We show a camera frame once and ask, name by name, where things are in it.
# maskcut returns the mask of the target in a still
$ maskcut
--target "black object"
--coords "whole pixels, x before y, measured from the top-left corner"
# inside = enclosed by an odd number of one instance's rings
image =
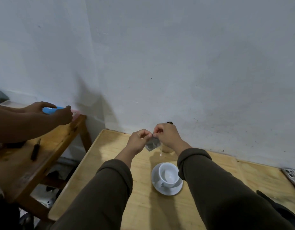
[[[268,201],[272,207],[286,220],[288,220],[294,227],[295,227],[295,214],[290,211],[288,208],[284,207],[283,205],[274,202],[272,199],[270,199],[268,196],[266,196],[261,191],[257,190],[256,193],[263,197],[266,201]]]
[[[22,148],[26,141],[18,142],[18,143],[7,143],[7,148]]]
[[[30,157],[32,161],[35,161],[37,159],[39,148],[40,148],[40,141],[41,141],[41,138],[38,140],[38,143],[35,144],[34,146],[32,156]]]

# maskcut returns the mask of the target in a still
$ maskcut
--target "person's right hand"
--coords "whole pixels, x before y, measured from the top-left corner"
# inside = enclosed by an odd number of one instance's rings
[[[170,123],[159,123],[154,128],[154,137],[158,138],[164,145],[174,148],[175,144],[182,141],[176,126]]]
[[[73,119],[73,113],[71,112],[71,106],[66,106],[63,109],[56,110],[53,114],[59,125],[66,125]]]

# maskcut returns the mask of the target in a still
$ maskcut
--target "cup handle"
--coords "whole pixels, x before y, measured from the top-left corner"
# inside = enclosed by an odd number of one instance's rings
[[[162,185],[163,185],[163,181],[161,180],[156,183],[156,186],[159,188],[162,187]]]

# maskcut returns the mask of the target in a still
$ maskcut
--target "rolled sleeve cuff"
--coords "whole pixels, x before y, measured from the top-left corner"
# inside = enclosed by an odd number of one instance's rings
[[[129,167],[121,160],[112,159],[109,161],[105,161],[102,164],[102,166],[97,170],[96,173],[98,173],[99,171],[103,169],[115,170],[123,178],[127,186],[127,194],[129,198],[132,193],[132,175],[131,175]]]
[[[187,159],[190,156],[193,156],[193,155],[201,155],[201,156],[207,157],[208,159],[211,159],[211,156],[203,149],[188,148],[188,149],[182,151],[182,153],[179,155],[178,160],[177,160],[177,167],[179,169],[178,175],[183,180],[185,180],[184,169],[183,169],[184,160]]]

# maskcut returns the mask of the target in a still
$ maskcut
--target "person's left hand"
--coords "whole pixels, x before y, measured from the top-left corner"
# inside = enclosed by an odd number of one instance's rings
[[[150,140],[152,136],[153,134],[150,131],[145,129],[142,129],[140,131],[135,131],[130,136],[125,148],[127,149],[127,151],[137,155],[139,152],[142,151],[145,144]]]
[[[35,102],[27,107],[24,107],[24,113],[39,113],[39,114],[45,114],[42,109],[44,107],[51,107],[51,108],[57,108],[54,104],[51,104],[49,102]]]

